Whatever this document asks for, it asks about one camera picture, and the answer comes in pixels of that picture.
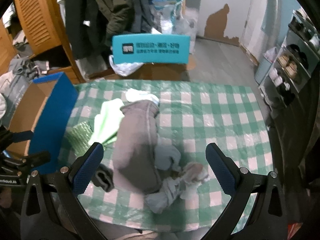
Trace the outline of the grey printed tote bag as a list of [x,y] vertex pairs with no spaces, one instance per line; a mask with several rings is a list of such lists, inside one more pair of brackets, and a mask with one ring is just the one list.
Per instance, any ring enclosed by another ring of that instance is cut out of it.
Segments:
[[1,124],[8,128],[30,81],[13,71],[1,75]]

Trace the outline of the light grey socks bundle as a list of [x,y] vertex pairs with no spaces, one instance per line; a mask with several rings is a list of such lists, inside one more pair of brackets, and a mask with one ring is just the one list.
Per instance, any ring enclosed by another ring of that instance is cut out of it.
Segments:
[[163,180],[158,192],[145,197],[145,203],[153,213],[162,213],[177,198],[193,198],[197,188],[210,180],[201,163],[189,162],[181,167],[180,161],[181,153],[175,146],[159,144],[155,147],[155,168],[163,173]]

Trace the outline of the wooden louvered cabinet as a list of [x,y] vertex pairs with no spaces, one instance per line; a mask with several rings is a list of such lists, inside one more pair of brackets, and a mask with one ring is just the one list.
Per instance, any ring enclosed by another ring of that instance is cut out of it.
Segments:
[[69,65],[50,70],[49,73],[64,72],[73,84],[84,83],[76,65],[63,24],[60,7],[56,0],[1,0],[1,15],[14,3],[22,30],[31,46],[31,58],[61,46]]

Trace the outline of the hanging dark jackets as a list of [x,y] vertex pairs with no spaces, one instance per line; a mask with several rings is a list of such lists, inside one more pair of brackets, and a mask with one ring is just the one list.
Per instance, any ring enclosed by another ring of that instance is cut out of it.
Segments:
[[63,0],[68,39],[75,59],[100,54],[121,34],[149,33],[152,0]]

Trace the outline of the white plastic bag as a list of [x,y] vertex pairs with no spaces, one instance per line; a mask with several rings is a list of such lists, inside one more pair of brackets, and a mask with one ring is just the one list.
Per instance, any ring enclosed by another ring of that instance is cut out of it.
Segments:
[[115,64],[113,55],[108,57],[109,63],[113,71],[122,77],[127,77],[137,71],[143,66],[144,63],[134,62],[134,63],[120,63]]

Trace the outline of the cardboard box with blue rim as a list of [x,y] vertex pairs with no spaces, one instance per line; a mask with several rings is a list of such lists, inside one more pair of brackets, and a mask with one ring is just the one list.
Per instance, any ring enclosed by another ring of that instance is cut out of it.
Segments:
[[67,122],[77,98],[77,90],[63,72],[32,81],[10,117],[9,130],[32,131],[33,137],[11,144],[7,151],[14,157],[48,151],[50,162],[37,169],[41,174],[55,172]]

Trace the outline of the light green cloth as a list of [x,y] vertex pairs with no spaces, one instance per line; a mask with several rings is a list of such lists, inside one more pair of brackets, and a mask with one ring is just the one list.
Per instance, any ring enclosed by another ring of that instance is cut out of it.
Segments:
[[120,110],[123,106],[124,103],[119,98],[102,103],[100,113],[94,117],[93,134],[88,141],[89,146],[94,142],[108,145],[117,139],[116,135],[124,117]]

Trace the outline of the brown cardboard box on floor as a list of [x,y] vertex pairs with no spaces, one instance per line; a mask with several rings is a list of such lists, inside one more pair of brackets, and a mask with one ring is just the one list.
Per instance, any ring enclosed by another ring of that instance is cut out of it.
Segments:
[[108,68],[99,73],[92,74],[88,77],[89,81],[104,78],[106,80],[164,80],[164,81],[181,81],[189,80],[187,72],[196,67],[196,61],[193,55],[189,55],[187,64],[172,63],[148,63],[142,65],[138,70],[129,76],[122,77],[114,72],[112,68]]

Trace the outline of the white and blue cloth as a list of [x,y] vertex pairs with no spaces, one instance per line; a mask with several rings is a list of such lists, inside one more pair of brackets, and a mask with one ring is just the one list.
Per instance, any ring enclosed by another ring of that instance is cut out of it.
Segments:
[[154,94],[133,88],[130,88],[125,92],[125,98],[128,102],[149,100],[154,104],[159,105],[159,98]]

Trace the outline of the dark grey sock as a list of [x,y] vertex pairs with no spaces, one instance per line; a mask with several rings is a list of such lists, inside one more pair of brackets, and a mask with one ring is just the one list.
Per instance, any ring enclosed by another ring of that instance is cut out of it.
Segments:
[[91,182],[96,186],[102,188],[105,192],[110,192],[114,189],[113,171],[109,167],[100,164],[95,171]]

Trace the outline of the large grey cloth garment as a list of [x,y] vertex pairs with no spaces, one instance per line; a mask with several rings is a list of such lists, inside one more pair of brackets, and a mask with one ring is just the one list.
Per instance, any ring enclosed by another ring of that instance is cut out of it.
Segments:
[[159,108],[150,100],[140,100],[120,110],[124,117],[112,154],[114,185],[131,192],[154,193],[162,184],[154,157]]

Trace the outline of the teal box with text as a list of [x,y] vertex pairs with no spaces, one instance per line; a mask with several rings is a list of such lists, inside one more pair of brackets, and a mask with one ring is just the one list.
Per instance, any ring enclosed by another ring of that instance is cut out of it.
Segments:
[[189,61],[190,37],[187,35],[126,34],[112,38],[114,62],[177,63]]

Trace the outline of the green sparkly mesh cloth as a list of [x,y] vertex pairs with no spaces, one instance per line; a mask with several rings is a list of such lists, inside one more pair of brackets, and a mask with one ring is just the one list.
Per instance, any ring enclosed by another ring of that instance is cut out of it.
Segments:
[[66,138],[77,157],[83,156],[90,148],[89,140],[93,134],[88,121],[81,122],[66,131]]

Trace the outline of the green checkered tablecloth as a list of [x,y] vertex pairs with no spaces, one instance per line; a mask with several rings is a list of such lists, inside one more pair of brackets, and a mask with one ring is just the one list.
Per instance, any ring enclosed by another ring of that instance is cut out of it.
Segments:
[[[181,153],[181,165],[207,165],[206,146],[216,143],[240,167],[257,174],[273,168],[267,129],[251,88],[178,81],[99,80],[76,85],[79,93],[68,128],[93,122],[104,101],[125,99],[137,89],[159,98],[159,139]],[[141,194],[120,189],[105,192],[89,185],[79,196],[87,213],[103,222],[158,232],[193,231],[211,226],[229,201],[215,175],[200,185],[190,200],[177,199],[160,214],[153,213]]]

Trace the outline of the metal shoe rack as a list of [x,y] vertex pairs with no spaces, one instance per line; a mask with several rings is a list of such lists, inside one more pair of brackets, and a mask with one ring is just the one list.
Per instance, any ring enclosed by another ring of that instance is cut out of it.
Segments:
[[298,98],[319,63],[319,31],[303,8],[293,11],[284,40],[271,55],[271,66],[259,85],[272,111]]

